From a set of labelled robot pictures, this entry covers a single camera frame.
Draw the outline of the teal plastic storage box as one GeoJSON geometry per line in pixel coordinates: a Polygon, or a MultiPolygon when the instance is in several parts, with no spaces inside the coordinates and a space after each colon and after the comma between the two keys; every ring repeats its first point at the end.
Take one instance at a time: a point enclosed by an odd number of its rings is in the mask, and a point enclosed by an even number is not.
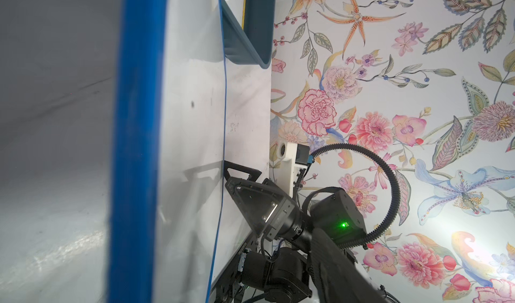
{"type": "Polygon", "coordinates": [[[220,0],[220,6],[225,57],[234,64],[267,69],[272,62],[276,0],[247,0],[244,30],[226,0],[220,0]]]}

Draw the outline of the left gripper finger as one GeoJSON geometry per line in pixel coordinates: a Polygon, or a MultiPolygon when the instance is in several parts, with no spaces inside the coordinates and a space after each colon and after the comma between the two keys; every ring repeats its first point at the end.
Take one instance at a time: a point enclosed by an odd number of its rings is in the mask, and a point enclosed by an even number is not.
{"type": "Polygon", "coordinates": [[[312,231],[308,269],[320,302],[394,302],[384,288],[370,284],[319,228],[312,231]]]}

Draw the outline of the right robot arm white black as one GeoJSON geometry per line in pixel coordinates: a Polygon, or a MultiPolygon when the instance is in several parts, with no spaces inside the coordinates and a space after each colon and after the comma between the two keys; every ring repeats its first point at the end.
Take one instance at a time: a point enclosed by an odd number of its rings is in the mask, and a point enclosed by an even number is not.
{"type": "Polygon", "coordinates": [[[261,179],[259,170],[233,162],[223,165],[225,187],[244,216],[251,233],[235,252],[208,297],[209,302],[245,302],[248,288],[257,290],[252,302],[394,302],[385,287],[373,283],[352,249],[366,247],[393,223],[400,208],[400,187],[389,165],[374,152],[348,143],[311,151],[287,143],[280,147],[286,180],[261,179]],[[367,231],[363,214],[341,187],[321,189],[325,198],[299,198],[303,178],[315,158],[333,150],[354,151],[373,160],[391,188],[387,215],[367,231]]]}

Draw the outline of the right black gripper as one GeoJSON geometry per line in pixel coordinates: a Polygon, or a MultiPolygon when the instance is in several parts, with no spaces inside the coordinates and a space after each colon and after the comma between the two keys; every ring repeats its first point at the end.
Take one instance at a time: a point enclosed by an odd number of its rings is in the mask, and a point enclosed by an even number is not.
{"type": "Polygon", "coordinates": [[[284,239],[301,251],[311,250],[312,222],[306,213],[270,179],[256,182],[262,172],[224,161],[225,187],[253,233],[268,241],[284,239]],[[231,177],[230,170],[248,175],[231,177]]]}

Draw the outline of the dark blue framed whiteboard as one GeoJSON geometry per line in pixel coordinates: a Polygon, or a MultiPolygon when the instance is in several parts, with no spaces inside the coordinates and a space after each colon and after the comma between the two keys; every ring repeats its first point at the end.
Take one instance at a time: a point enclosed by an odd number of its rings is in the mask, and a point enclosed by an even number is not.
{"type": "Polygon", "coordinates": [[[108,302],[206,302],[223,202],[221,0],[123,0],[108,302]]]}

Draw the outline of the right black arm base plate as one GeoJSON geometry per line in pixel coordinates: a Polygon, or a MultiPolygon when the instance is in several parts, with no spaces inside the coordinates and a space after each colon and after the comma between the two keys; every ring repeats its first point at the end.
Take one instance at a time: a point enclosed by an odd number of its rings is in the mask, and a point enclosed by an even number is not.
{"type": "Polygon", "coordinates": [[[254,252],[256,249],[257,238],[250,233],[215,280],[208,303],[243,302],[246,287],[241,283],[240,258],[243,253],[254,252]]]}

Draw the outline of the yellow framed whiteboard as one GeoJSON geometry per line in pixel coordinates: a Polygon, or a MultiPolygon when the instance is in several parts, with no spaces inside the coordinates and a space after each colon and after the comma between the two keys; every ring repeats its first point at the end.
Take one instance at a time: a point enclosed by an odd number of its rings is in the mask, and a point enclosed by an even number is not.
{"type": "Polygon", "coordinates": [[[241,29],[245,29],[245,15],[246,15],[246,3],[247,3],[247,0],[243,0],[242,1],[242,9],[241,9],[241,13],[242,13],[242,16],[241,16],[241,29]]]}

